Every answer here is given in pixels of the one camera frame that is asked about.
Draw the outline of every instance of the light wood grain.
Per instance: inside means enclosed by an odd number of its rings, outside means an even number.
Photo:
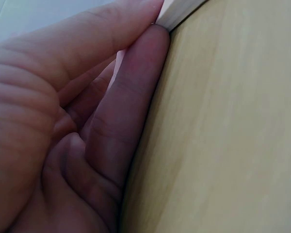
[[[211,0],[172,35],[123,233],[291,233],[291,0]]]
[[[206,0],[165,0],[157,24],[172,31]]]

